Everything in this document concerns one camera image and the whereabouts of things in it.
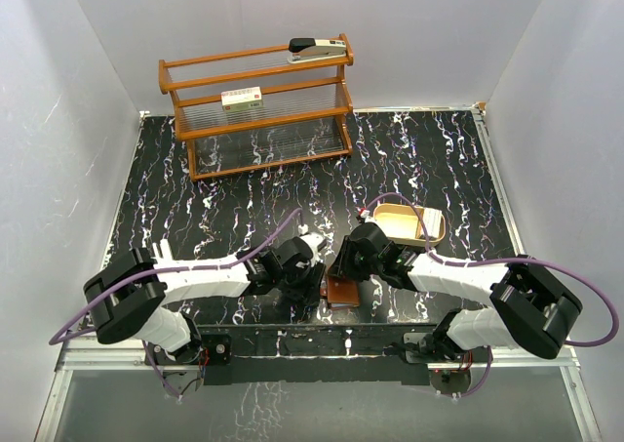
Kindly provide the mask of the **brown leather card holder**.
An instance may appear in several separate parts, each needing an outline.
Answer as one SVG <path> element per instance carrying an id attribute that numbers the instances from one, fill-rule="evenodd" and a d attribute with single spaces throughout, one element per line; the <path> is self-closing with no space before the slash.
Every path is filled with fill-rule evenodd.
<path id="1" fill-rule="evenodd" d="M 325 299 L 329 308 L 355 308 L 360 305 L 358 283 L 354 280 L 328 276 Z"/>

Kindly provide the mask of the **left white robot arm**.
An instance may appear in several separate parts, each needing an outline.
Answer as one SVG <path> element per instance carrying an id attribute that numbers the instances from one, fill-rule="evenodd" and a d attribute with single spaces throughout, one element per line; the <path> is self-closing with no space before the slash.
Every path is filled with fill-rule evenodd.
<path id="1" fill-rule="evenodd" d="M 180 364 L 196 361 L 203 349 L 200 332 L 185 313 L 168 304 L 212 297 L 264 296 L 273 290 L 295 302 L 312 302 L 325 266 L 327 245 L 319 233 L 295 236 L 278 247 L 244 251 L 221 259 L 176 261 L 168 241 L 152 257 L 145 248 L 130 250 L 83 287 L 101 344 L 137 339 L 161 347 Z M 103 296 L 102 302 L 95 302 Z"/>

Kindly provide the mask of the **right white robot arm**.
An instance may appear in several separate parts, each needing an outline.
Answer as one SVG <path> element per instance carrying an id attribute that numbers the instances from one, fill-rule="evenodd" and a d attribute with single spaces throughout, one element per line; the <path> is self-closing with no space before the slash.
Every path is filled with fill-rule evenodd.
<path id="1" fill-rule="evenodd" d="M 530 258 L 480 265 L 437 257 L 395 243 L 373 222 L 343 238 L 329 275 L 354 282 L 377 276 L 396 289 L 479 303 L 478 310 L 451 310 L 431 334 L 406 346 L 408 352 L 448 361 L 487 346 L 553 359 L 582 311 L 580 299 Z"/>

